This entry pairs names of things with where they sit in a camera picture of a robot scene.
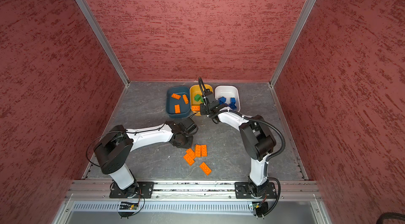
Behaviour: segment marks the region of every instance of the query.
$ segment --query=red wall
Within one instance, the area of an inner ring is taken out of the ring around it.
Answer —
[[[405,0],[317,0],[276,83],[334,224],[405,213]]]
[[[0,223],[50,223],[123,83],[74,0],[0,15]]]
[[[87,0],[130,80],[269,81],[305,0]]]

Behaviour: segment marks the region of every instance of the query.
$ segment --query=yellow bin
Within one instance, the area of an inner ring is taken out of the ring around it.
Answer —
[[[211,85],[209,85],[209,84],[204,84],[204,86],[205,86],[206,89],[210,89],[210,90],[212,91],[212,93],[214,93],[214,90],[212,89]],[[200,104],[202,104],[202,102],[200,102],[200,101],[195,101],[195,100],[194,100],[194,97],[195,97],[197,94],[200,94],[201,96],[203,95],[203,94],[201,93],[201,90],[200,90],[200,85],[198,85],[198,84],[197,84],[197,85],[193,85],[193,86],[191,86],[191,88],[190,88],[190,102],[191,102],[191,105],[200,105]],[[196,113],[195,116],[201,116],[201,114],[200,114],[199,111],[193,111],[193,113]]]

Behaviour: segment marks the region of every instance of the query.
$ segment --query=blue bin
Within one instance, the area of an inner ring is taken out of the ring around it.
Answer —
[[[175,93],[177,95],[181,95],[180,99],[172,98],[172,94]],[[185,104],[183,95],[186,95],[188,98],[188,104]],[[175,105],[180,105],[180,112],[175,113]],[[191,111],[191,104],[190,104],[190,89],[185,86],[178,86],[170,88],[167,91],[167,99],[166,99],[166,113],[169,115],[170,118],[178,119],[182,117],[187,117]]]

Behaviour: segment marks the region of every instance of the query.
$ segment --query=plastic bin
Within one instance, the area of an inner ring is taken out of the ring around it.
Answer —
[[[215,88],[215,99],[218,100],[220,97],[226,98],[226,103],[230,104],[230,98],[234,97],[236,101],[236,110],[240,111],[240,101],[239,101],[239,91],[235,86],[231,85],[220,85]]]
[[[209,85],[209,84],[204,84],[204,86],[205,86],[205,88],[206,89],[210,89],[211,91],[213,91],[213,88],[211,87],[211,85]],[[195,97],[195,95],[197,95],[197,94],[200,94],[201,96],[203,95],[202,93],[201,93],[201,90],[200,90],[200,85],[193,85],[193,86],[191,86],[191,88],[190,88],[190,96],[191,96],[191,99],[190,99],[190,103],[191,103],[191,105],[200,105],[200,104],[202,104],[202,102],[200,102],[200,101],[195,101],[194,100],[194,97]],[[201,114],[200,114],[200,112],[199,111],[193,111],[193,113],[196,113],[196,115],[195,116],[201,116]]]
[[[177,95],[181,95],[180,99],[172,98],[172,94],[175,93]],[[183,95],[186,95],[188,98],[188,104],[184,102]],[[167,91],[167,99],[166,99],[166,113],[169,115],[170,118],[178,119],[182,117],[187,117],[191,111],[191,100],[190,100],[190,90],[186,86],[178,86],[170,88]],[[175,105],[180,105],[180,112],[175,113]]]

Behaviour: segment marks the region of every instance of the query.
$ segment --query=orange lego brick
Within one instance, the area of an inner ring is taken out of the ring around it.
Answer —
[[[195,150],[196,157],[201,157],[201,145],[196,145],[194,150]]]
[[[180,105],[175,105],[175,113],[180,113]]]
[[[188,98],[187,98],[186,94],[183,95],[183,99],[184,99],[185,104],[188,104]]]
[[[200,106],[199,105],[192,105],[191,110],[192,111],[200,111]]]
[[[188,165],[193,165],[194,160],[193,158],[191,158],[191,156],[189,154],[185,154],[185,156],[183,156],[184,160],[188,163]]]
[[[207,146],[201,145],[201,156],[207,156]]]
[[[177,94],[173,93],[173,94],[172,94],[172,98],[174,98],[174,99],[180,99],[180,98],[181,98],[181,95],[177,95]]]
[[[190,155],[191,158],[194,159],[194,158],[196,157],[196,154],[194,153],[194,151],[193,151],[191,148],[189,148],[188,150],[186,150],[186,152],[187,152],[187,154]]]
[[[211,173],[211,169],[208,168],[208,166],[205,164],[205,162],[203,162],[200,165],[200,168],[204,171],[204,173],[208,176]]]

